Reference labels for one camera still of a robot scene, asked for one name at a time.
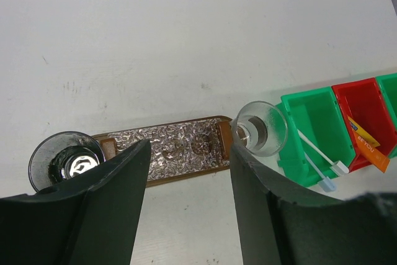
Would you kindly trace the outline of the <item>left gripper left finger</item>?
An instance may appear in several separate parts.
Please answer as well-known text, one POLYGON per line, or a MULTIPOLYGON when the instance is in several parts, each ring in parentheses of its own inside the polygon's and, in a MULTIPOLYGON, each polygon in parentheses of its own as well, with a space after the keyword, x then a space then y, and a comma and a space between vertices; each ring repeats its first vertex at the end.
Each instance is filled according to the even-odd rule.
POLYGON ((148 140, 34 195, 1 199, 2 264, 129 264, 151 160, 148 140))

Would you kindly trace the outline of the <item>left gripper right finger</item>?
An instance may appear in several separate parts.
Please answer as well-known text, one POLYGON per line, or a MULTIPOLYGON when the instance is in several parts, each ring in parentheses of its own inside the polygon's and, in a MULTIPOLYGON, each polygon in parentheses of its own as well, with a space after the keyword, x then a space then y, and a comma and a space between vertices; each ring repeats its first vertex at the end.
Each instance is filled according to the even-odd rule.
POLYGON ((395 264, 396 194, 339 200, 230 151, 244 264, 395 264))

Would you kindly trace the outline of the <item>dark smoked plastic cup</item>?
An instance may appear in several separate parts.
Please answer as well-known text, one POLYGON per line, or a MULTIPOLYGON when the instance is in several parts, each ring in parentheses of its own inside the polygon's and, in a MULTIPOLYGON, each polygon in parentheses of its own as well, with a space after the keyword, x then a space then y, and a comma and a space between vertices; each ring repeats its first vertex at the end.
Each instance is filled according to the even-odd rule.
POLYGON ((32 153, 28 176, 35 191, 76 177, 105 162, 99 143, 81 132, 56 133, 32 153))

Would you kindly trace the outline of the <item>orange toothpaste tube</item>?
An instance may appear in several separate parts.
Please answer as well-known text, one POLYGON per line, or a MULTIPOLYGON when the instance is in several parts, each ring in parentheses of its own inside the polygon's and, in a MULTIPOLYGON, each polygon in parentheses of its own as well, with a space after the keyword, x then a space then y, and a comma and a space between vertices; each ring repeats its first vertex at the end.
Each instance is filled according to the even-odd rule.
POLYGON ((390 159, 377 149, 380 146, 379 142, 351 117, 348 117, 348 120, 361 154, 377 169, 385 173, 390 159))

